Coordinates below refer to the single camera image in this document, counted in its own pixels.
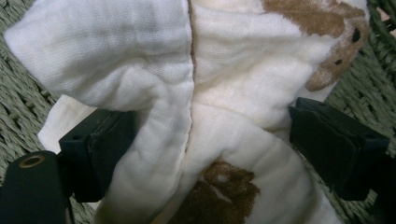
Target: brown bear print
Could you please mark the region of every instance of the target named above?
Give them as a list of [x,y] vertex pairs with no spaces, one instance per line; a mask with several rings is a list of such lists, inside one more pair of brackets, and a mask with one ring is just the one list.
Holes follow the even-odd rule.
[[215,161],[184,199],[171,224],[239,224],[251,214],[260,190],[254,174],[225,161]]
[[336,0],[262,0],[266,12],[283,15],[307,35],[329,35],[338,42],[306,83],[309,91],[332,85],[355,58],[369,33],[362,9]]

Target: brown patch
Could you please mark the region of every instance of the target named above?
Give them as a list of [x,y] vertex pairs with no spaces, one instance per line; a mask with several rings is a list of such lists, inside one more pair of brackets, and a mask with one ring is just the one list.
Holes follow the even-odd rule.
[[369,32],[364,11],[336,0],[262,0],[267,12],[283,15],[308,35],[330,35],[339,38],[318,70],[306,83],[309,91],[319,91],[332,85],[345,71]]
[[250,183],[254,174],[225,161],[215,161],[185,198],[171,224],[239,224],[251,214],[260,190]]

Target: wicker basket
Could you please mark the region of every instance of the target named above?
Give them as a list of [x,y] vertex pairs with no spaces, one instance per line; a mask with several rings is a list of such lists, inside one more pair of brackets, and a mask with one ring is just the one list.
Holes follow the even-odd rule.
[[[396,152],[396,1],[369,0],[372,33],[360,54],[342,75],[327,102],[391,139],[389,153]],[[33,0],[0,0],[3,33],[20,19]],[[381,21],[381,7],[390,19]],[[43,149],[36,134],[58,98],[45,91],[12,56],[0,38],[0,182],[7,165],[27,152]],[[344,202],[326,190],[345,223],[373,223],[375,194],[365,202]],[[92,223],[92,210],[73,203],[77,223]]]

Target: white cloth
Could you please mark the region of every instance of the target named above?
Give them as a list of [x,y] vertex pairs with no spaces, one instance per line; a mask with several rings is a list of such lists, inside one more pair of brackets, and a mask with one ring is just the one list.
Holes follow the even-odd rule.
[[47,149],[59,150],[57,139],[92,112],[86,105],[140,115],[95,222],[204,223],[181,215],[191,195],[205,197],[197,183],[220,202],[191,209],[224,203],[230,210],[213,212],[223,223],[340,222],[290,148],[287,107],[325,99],[329,78],[319,91],[305,84],[335,47],[349,48],[340,43],[355,28],[345,19],[338,36],[308,34],[268,2],[38,0],[6,32],[38,80],[85,104],[63,97],[53,107],[39,134]]

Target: bear eye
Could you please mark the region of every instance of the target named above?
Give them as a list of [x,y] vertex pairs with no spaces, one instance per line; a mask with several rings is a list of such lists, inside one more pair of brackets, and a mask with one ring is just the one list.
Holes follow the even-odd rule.
[[361,39],[361,31],[359,29],[355,29],[355,32],[353,33],[352,36],[352,42],[356,43]]

